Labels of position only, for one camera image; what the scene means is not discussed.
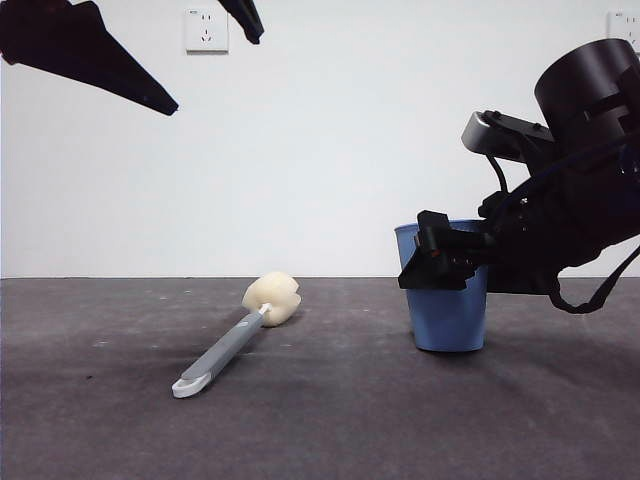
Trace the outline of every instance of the cleaning brush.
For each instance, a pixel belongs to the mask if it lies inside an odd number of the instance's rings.
[[[282,272],[268,273],[249,285],[242,306],[250,313],[182,373],[171,387],[173,396],[195,395],[222,371],[260,327],[276,327],[286,322],[302,301],[296,293],[298,287],[298,282]]]

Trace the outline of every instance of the black cable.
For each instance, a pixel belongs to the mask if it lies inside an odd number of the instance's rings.
[[[504,172],[502,171],[502,168],[500,168],[500,165],[498,165],[498,161],[491,155],[487,155],[487,159],[489,160],[489,163],[491,164],[493,169],[496,171],[496,175],[498,175],[500,190],[502,190],[503,193],[509,193],[509,189],[507,188],[507,179],[504,177]]]
[[[555,163],[552,163],[549,167],[547,167],[546,169],[536,173],[535,175],[533,175],[532,177],[529,177],[529,179],[525,180],[523,183],[521,183],[518,187],[516,187],[513,192],[511,192],[509,194],[508,197],[506,197],[501,203],[500,205],[498,205],[498,208],[496,208],[493,213],[491,214],[491,217],[488,218],[488,223],[491,224],[495,224],[495,222],[498,220],[498,218],[502,215],[502,213],[504,213],[507,208],[513,204],[514,202],[520,201],[522,200],[524,197],[526,197],[529,192],[531,190],[533,190],[540,182],[542,182],[543,180],[546,180],[548,177],[560,172],[563,168],[566,168],[570,165],[573,165],[574,163],[580,161],[580,160],[584,160],[585,158],[590,158],[590,157],[597,157],[599,155],[605,155],[607,153],[610,153],[611,151],[613,151],[613,149],[624,145],[625,143],[631,143],[634,140],[640,139],[640,130],[635,131],[634,133],[631,134],[627,134],[624,137],[618,138],[616,140],[613,140],[611,142],[599,145],[597,147],[591,147],[588,148],[586,150],[582,150],[582,151],[578,151],[575,153],[570,154],[567,157],[564,157],[561,160],[556,161]]]

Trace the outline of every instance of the robotic arm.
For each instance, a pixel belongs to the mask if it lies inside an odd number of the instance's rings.
[[[558,273],[640,233],[640,62],[624,40],[584,45],[542,75],[535,96],[548,128],[476,112],[462,135],[485,155],[501,190],[486,198],[481,233],[452,230],[446,215],[423,211],[418,248],[401,288],[461,290],[489,265],[489,292],[549,295],[570,313],[602,307],[636,250],[590,302],[560,295]],[[526,164],[531,178],[512,192],[495,158]]]
[[[220,0],[247,39],[264,32],[252,0]],[[0,52],[22,63],[87,83],[172,115],[178,104],[106,30],[92,1],[5,0],[0,3]]]

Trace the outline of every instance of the white wall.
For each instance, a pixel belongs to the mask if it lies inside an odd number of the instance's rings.
[[[182,12],[208,0],[96,1],[181,107],[3,65],[6,277],[395,275],[396,225],[496,188],[459,140],[471,112],[542,121],[544,69],[637,3],[256,0],[262,45],[232,23],[230,55],[187,56]]]

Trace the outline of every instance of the wall socket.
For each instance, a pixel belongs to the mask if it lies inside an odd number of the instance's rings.
[[[640,53],[640,10],[618,10],[607,13],[607,38],[627,40]]]
[[[187,53],[228,52],[229,15],[219,4],[190,8],[184,14],[184,40]]]

